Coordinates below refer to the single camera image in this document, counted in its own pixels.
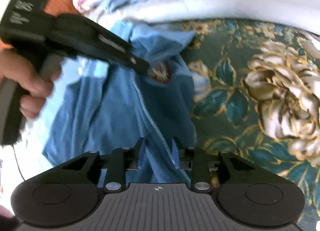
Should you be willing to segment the person's left hand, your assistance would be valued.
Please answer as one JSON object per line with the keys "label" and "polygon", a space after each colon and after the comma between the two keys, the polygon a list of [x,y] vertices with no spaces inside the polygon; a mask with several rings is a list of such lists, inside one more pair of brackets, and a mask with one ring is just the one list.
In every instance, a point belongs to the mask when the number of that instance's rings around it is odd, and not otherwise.
{"label": "person's left hand", "polygon": [[36,119],[53,91],[54,81],[61,75],[61,67],[49,80],[43,80],[30,61],[16,54],[13,49],[1,49],[1,81],[11,79],[29,92],[20,100],[20,111],[27,119]]}

